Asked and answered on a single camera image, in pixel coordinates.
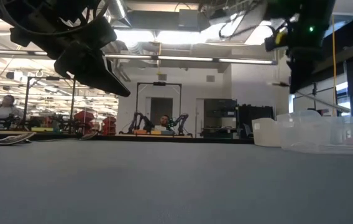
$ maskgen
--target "gray mat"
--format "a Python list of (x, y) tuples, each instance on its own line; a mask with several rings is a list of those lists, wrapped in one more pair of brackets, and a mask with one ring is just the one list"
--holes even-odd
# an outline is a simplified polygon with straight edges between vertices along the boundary
[(160, 142), (0, 147), (8, 223), (353, 223), (353, 156)]

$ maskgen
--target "person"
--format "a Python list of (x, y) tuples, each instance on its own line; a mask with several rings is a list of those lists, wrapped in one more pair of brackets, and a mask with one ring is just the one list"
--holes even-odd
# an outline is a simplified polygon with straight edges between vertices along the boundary
[(14, 106), (15, 98), (12, 95), (6, 95), (0, 104), (0, 119), (6, 119), (10, 114), (22, 117), (22, 113)]
[(167, 127), (168, 125), (168, 121), (170, 120), (170, 117), (168, 115), (163, 115), (161, 118), (160, 118), (160, 125), (162, 127)]

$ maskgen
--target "doorway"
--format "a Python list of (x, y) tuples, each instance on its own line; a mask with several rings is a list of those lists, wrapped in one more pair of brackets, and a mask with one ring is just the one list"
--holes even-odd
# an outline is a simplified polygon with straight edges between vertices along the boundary
[(160, 118), (168, 115), (172, 118), (173, 98), (151, 98), (150, 120), (154, 125), (160, 125)]

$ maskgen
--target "black metal frame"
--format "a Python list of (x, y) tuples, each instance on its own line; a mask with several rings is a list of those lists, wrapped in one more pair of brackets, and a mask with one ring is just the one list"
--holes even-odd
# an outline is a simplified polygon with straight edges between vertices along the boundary
[[(25, 108), (23, 111), (23, 118), (22, 118), (22, 125), (23, 128), (25, 128), (25, 123), (26, 123), (26, 115), (27, 115), (27, 103), (29, 101), (29, 90), (31, 87), (30, 86), (30, 81), (31, 79), (35, 79), (37, 81), (40, 81), (41, 79), (46, 79), (46, 80), (51, 80), (51, 81), (59, 81), (59, 80), (73, 80), (73, 91), (71, 94), (71, 108), (70, 108), (70, 119), (69, 119), (69, 126), (71, 126), (71, 121), (73, 119), (73, 110), (74, 110), (74, 105), (75, 105), (75, 91), (76, 91), (76, 80), (71, 79), (71, 78), (60, 78), (60, 77), (27, 77), (27, 84), (26, 84), (26, 97), (25, 97)], [(71, 127), (69, 127), (68, 130), (69, 134), (71, 134)]]
[(135, 111), (138, 111), (138, 97), (139, 97), (139, 86), (140, 85), (153, 85), (153, 86), (166, 86), (166, 85), (176, 85), (179, 86), (180, 88), (180, 94), (179, 94), (179, 116), (181, 116), (181, 107), (182, 107), (182, 84), (180, 83), (160, 83), (162, 85), (159, 85), (159, 83), (152, 82), (152, 83), (147, 83), (147, 82), (139, 82), (137, 83), (137, 94), (136, 94), (136, 99), (135, 99)]

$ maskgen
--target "white storage bin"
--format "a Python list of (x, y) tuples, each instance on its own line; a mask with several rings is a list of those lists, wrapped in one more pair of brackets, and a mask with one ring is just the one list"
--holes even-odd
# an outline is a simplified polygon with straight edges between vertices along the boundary
[(252, 120), (254, 143), (258, 146), (280, 147), (280, 136), (276, 121), (271, 118)]
[(323, 154), (353, 154), (353, 117), (321, 117), (315, 111), (277, 116), (283, 149)]

